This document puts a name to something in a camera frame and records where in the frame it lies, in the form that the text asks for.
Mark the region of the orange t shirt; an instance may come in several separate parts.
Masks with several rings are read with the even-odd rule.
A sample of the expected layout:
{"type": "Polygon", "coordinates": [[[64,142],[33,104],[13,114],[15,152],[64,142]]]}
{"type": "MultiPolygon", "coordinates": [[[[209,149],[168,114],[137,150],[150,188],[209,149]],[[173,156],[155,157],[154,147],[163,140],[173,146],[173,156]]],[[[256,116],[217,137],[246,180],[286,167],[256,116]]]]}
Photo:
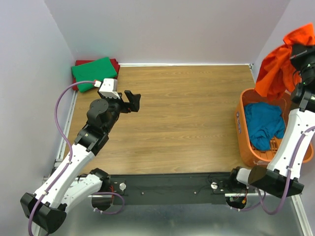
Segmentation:
{"type": "Polygon", "coordinates": [[[301,82],[301,77],[290,62],[294,44],[313,46],[315,44],[314,26],[308,23],[288,33],[283,45],[270,52],[262,61],[254,90],[262,97],[272,101],[279,99],[286,91],[293,92],[301,82]]]}

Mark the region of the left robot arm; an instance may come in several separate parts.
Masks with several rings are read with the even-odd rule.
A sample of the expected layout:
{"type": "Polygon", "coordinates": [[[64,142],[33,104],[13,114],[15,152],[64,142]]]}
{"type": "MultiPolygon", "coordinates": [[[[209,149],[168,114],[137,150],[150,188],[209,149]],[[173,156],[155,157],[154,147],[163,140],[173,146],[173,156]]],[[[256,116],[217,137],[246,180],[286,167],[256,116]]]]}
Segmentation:
{"type": "Polygon", "coordinates": [[[109,175],[100,170],[92,170],[86,180],[71,186],[81,170],[96,157],[104,147],[108,134],[121,113],[138,112],[140,94],[126,90],[128,102],[122,94],[115,98],[100,92],[87,112],[86,125],[79,131],[67,157],[61,162],[46,182],[33,194],[25,193],[20,203],[29,219],[28,231],[32,235],[35,223],[48,234],[54,233],[64,222],[67,214],[91,194],[104,194],[110,188],[109,175]]]}

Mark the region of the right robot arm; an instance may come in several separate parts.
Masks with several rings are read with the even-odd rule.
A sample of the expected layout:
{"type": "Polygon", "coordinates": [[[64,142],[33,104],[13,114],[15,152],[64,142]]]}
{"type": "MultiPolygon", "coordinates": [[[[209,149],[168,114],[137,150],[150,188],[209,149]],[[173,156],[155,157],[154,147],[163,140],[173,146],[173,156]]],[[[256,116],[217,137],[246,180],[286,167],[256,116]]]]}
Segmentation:
{"type": "Polygon", "coordinates": [[[315,48],[293,45],[290,63],[301,75],[290,99],[288,124],[275,157],[267,167],[251,170],[237,167],[226,181],[233,193],[251,185],[275,197],[300,194],[304,185],[298,182],[304,155],[315,133],[315,48]]]}

